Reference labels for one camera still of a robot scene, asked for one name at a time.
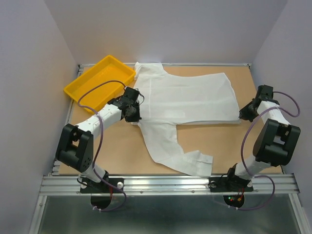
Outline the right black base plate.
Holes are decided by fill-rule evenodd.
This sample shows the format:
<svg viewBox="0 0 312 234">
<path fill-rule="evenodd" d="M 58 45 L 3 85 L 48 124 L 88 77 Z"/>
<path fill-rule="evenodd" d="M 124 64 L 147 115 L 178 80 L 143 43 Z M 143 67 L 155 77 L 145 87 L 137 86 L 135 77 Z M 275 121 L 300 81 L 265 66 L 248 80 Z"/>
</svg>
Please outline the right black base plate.
<svg viewBox="0 0 312 234">
<path fill-rule="evenodd" d="M 249 183 L 249 180 L 244 180 L 238 177 L 211 177 L 209 178 L 208 188 L 212 193 L 252 192 L 254 188 L 253 186 L 248 187 Z"/>
</svg>

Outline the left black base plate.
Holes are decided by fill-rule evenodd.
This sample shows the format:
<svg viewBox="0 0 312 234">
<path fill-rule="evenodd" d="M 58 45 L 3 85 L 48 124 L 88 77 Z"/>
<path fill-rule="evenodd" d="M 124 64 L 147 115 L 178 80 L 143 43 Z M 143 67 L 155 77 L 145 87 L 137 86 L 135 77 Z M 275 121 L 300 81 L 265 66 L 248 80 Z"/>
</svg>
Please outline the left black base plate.
<svg viewBox="0 0 312 234">
<path fill-rule="evenodd" d="M 80 193 L 81 194 L 109 194 L 110 192 L 120 194 L 121 192 L 116 189 L 110 189 L 110 186 L 100 182 L 95 183 L 86 177 L 79 177 L 77 182 L 80 184 Z M 118 184 L 124 184 L 124 178 L 121 177 L 111 177 L 108 181 L 113 186 L 117 187 Z"/>
</svg>

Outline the aluminium left side rail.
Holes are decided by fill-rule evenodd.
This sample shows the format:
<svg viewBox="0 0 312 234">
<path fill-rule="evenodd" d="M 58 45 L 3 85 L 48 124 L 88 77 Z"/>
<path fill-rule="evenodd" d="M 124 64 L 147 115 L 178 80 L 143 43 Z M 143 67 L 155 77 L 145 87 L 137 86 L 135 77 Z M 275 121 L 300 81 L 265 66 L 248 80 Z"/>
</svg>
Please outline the aluminium left side rail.
<svg viewBox="0 0 312 234">
<path fill-rule="evenodd" d="M 68 112 L 67 116 L 65 118 L 65 125 L 62 128 L 61 135 L 58 141 L 58 146 L 55 154 L 55 159 L 53 162 L 53 167 L 51 172 L 49 173 L 49 176 L 58 176 L 59 175 L 59 168 L 62 163 L 62 161 L 59 161 L 59 159 L 62 159 L 63 157 L 61 156 L 61 151 L 66 149 L 66 146 L 69 144 L 69 139 L 70 139 L 70 130 L 73 127 L 70 127 L 70 119 L 71 119 L 71 114 L 72 114 L 72 109 L 74 106 L 74 100 L 70 98 L 69 102 L 69 107 L 68 107 Z"/>
</svg>

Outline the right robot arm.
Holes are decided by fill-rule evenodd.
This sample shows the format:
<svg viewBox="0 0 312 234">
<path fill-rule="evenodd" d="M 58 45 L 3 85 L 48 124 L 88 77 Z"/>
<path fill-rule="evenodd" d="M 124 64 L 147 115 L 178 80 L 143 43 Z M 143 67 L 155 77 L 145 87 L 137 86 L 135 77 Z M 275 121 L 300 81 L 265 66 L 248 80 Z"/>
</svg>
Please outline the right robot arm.
<svg viewBox="0 0 312 234">
<path fill-rule="evenodd" d="M 256 113 L 251 116 L 252 124 L 246 132 L 241 145 L 241 162 L 228 170 L 224 178 L 224 184 L 229 190 L 246 188 L 252 178 L 270 167 L 287 165 L 294 153 L 301 134 L 301 129 L 291 125 L 282 112 L 297 117 L 300 109 L 293 115 L 280 107 L 276 101 L 261 101 L 255 107 Z M 244 158 L 244 144 L 251 129 L 257 120 L 262 120 L 264 125 L 257 137 L 251 155 Z"/>
</svg>

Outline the white long sleeve shirt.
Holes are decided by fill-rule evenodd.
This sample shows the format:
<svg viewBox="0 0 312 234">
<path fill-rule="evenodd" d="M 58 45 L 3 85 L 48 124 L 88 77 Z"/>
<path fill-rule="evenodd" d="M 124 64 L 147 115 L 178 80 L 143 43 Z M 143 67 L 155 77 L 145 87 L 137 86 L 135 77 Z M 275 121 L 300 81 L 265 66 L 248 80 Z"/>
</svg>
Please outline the white long sleeve shirt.
<svg viewBox="0 0 312 234">
<path fill-rule="evenodd" d="M 175 76 L 161 63 L 137 62 L 135 72 L 134 88 L 144 96 L 138 125 L 152 160 L 190 176 L 209 177 L 213 157 L 199 150 L 185 153 L 176 127 L 238 124 L 239 106 L 228 77 L 225 73 Z"/>
</svg>

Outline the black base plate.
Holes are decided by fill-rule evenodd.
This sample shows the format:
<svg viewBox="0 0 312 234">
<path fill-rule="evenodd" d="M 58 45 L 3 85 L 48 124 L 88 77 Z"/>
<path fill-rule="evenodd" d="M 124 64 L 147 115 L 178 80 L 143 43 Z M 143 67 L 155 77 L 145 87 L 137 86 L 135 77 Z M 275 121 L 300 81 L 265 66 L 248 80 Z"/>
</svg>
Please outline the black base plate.
<svg viewBox="0 0 312 234">
<path fill-rule="evenodd" d="M 116 189 L 110 189 L 110 186 L 100 182 L 95 183 L 86 177 L 79 177 L 77 182 L 80 184 L 80 193 L 81 194 L 109 194 L 110 192 L 120 194 L 121 192 Z M 118 184 L 124 184 L 124 178 L 121 177 L 111 177 L 108 181 L 113 186 L 117 187 Z"/>
<path fill-rule="evenodd" d="M 238 177 L 211 177 L 209 178 L 208 188 L 212 193 L 252 192 L 254 188 L 253 186 L 248 187 L 249 183 L 249 180 L 244 180 Z"/>
</svg>

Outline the aluminium back rail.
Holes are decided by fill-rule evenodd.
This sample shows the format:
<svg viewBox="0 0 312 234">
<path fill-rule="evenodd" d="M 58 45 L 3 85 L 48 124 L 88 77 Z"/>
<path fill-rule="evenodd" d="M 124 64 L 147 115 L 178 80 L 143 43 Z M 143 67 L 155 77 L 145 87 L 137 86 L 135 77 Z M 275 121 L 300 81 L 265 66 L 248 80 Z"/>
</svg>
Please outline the aluminium back rail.
<svg viewBox="0 0 312 234">
<path fill-rule="evenodd" d="M 135 66 L 136 62 L 125 63 L 127 66 Z M 95 64 L 78 64 L 79 68 L 93 67 Z M 248 67 L 251 63 L 162 63 L 163 66 L 226 66 L 226 67 Z"/>
</svg>

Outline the aluminium front rail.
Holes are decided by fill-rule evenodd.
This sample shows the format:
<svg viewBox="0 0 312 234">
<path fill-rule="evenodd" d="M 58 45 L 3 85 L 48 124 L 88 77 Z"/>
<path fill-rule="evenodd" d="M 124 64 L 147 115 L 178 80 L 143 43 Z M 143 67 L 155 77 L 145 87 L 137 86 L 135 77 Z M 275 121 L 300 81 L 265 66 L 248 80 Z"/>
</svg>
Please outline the aluminium front rail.
<svg viewBox="0 0 312 234">
<path fill-rule="evenodd" d="M 276 194 L 300 193 L 294 175 L 269 174 L 275 183 Z M 208 188 L 207 178 L 187 175 L 124 175 L 123 190 L 127 196 L 143 195 L 216 195 Z M 39 195 L 109 195 L 91 193 L 81 188 L 76 176 L 45 176 L 42 179 Z"/>
</svg>

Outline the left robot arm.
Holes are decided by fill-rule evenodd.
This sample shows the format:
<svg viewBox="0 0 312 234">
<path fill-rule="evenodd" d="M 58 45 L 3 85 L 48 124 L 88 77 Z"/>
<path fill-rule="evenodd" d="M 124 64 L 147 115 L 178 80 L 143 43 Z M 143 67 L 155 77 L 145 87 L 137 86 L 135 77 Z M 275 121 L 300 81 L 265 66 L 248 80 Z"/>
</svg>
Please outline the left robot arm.
<svg viewBox="0 0 312 234">
<path fill-rule="evenodd" d="M 139 122 L 139 94 L 123 94 L 110 100 L 87 120 L 66 124 L 61 132 L 56 150 L 56 160 L 80 172 L 92 181 L 97 192 L 108 188 L 107 172 L 97 166 L 94 160 L 94 140 L 103 141 L 104 130 L 120 120 Z"/>
</svg>

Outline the aluminium rail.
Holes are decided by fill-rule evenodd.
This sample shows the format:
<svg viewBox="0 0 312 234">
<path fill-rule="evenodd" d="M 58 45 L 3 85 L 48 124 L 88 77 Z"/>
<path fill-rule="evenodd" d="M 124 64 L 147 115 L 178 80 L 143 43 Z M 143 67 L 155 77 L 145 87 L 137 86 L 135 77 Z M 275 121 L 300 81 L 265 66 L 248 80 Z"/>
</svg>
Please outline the aluminium rail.
<svg viewBox="0 0 312 234">
<path fill-rule="evenodd" d="M 62 163 L 62 161 L 59 161 L 59 159 L 62 159 L 63 157 L 61 156 L 61 151 L 66 149 L 66 146 L 69 144 L 69 139 L 70 139 L 70 130 L 73 127 L 70 127 L 70 119 L 71 119 L 71 114 L 72 114 L 72 109 L 74 106 L 74 100 L 70 98 L 69 102 L 69 107 L 68 107 L 68 112 L 67 116 L 65 118 L 65 125 L 62 128 L 61 135 L 58 141 L 58 146 L 55 154 L 55 159 L 53 162 L 53 167 L 51 172 L 49 173 L 49 176 L 58 176 L 59 175 L 59 168 Z"/>
<path fill-rule="evenodd" d="M 300 193 L 294 175 L 269 174 L 275 183 L 276 194 Z M 208 188 L 207 178 L 187 175 L 124 175 L 123 190 L 127 196 L 143 195 L 216 195 Z M 76 176 L 45 176 L 42 179 L 39 195 L 109 195 L 91 193 L 81 188 Z"/>
<path fill-rule="evenodd" d="M 135 66 L 136 62 L 125 63 L 127 66 Z M 78 64 L 79 68 L 93 67 L 95 64 Z M 162 63 L 163 66 L 226 66 L 226 67 L 248 67 L 251 63 Z"/>
</svg>

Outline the yellow plastic tray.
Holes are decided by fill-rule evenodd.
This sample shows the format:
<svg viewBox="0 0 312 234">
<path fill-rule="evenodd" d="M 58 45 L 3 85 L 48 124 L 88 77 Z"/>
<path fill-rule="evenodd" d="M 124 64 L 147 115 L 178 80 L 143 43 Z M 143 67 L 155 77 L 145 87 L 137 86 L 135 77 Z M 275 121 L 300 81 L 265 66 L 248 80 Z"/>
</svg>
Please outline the yellow plastic tray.
<svg viewBox="0 0 312 234">
<path fill-rule="evenodd" d="M 128 86 L 134 80 L 135 74 L 134 69 L 108 55 L 68 84 L 64 92 L 77 102 L 86 92 L 106 81 L 117 80 Z M 122 84 L 110 82 L 89 93 L 80 103 L 99 111 L 122 90 Z"/>
</svg>

